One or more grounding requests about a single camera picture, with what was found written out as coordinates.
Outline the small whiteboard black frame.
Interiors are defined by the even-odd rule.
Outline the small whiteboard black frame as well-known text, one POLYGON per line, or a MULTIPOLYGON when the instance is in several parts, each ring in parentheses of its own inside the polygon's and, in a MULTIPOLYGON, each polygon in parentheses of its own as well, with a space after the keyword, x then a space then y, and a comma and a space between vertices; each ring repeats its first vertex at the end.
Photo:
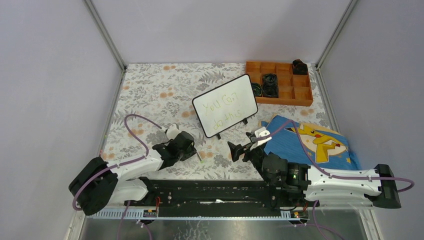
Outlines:
POLYGON ((192 105, 206 138, 245 122, 259 110, 248 74, 194 97, 192 105))

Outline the green capped marker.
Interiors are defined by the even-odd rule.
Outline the green capped marker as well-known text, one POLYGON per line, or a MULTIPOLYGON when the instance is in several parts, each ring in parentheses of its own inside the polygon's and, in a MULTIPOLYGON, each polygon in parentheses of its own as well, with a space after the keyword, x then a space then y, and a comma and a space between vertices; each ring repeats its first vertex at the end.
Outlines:
POLYGON ((202 159, 202 156, 201 156, 201 154, 200 154, 198 151, 196 152, 196 155, 197 155, 197 157, 198 157, 198 159, 199 159, 200 163, 204 163, 204 161, 203 161, 203 159, 202 159))

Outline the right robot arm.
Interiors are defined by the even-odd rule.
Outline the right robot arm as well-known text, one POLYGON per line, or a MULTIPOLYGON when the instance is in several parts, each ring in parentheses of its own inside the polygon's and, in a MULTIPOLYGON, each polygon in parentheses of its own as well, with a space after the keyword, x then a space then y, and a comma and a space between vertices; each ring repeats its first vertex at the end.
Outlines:
POLYGON ((382 209, 399 209, 401 201, 395 176, 387 164, 368 170, 319 169, 289 162, 259 144, 248 132, 250 142, 228 142, 232 161, 250 162, 268 188, 272 207, 299 206, 305 202, 371 204, 382 209))

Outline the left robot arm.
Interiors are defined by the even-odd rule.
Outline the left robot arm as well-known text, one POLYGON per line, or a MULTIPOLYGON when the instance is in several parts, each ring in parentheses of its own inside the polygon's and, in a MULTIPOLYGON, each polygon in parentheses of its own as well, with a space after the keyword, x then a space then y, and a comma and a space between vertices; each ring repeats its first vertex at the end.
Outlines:
POLYGON ((148 206, 155 200, 155 192, 139 177, 185 161, 197 153, 191 134, 181 131, 167 142, 156 144, 147 156, 120 165, 93 158, 69 184, 73 207, 91 216, 107 205, 125 201, 139 201, 148 206))

